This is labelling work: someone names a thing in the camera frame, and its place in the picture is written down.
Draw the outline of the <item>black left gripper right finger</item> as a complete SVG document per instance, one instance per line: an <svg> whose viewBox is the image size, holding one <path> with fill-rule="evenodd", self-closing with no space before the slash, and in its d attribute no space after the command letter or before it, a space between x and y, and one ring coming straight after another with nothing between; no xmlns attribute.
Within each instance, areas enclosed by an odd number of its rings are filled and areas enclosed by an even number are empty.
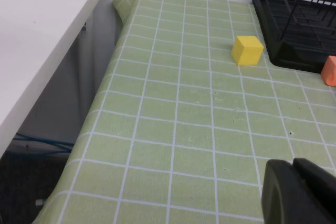
<svg viewBox="0 0 336 224"><path fill-rule="evenodd" d="M292 165L322 209L335 216L335 176L305 158L295 158Z"/></svg>

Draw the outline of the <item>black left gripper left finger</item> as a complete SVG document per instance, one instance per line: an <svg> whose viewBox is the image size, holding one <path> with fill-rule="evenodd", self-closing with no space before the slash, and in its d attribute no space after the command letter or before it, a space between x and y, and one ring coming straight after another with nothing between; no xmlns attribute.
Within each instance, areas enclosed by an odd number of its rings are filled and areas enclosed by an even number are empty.
<svg viewBox="0 0 336 224"><path fill-rule="evenodd" d="M293 162L266 163L261 206L265 223L335 223L311 195Z"/></svg>

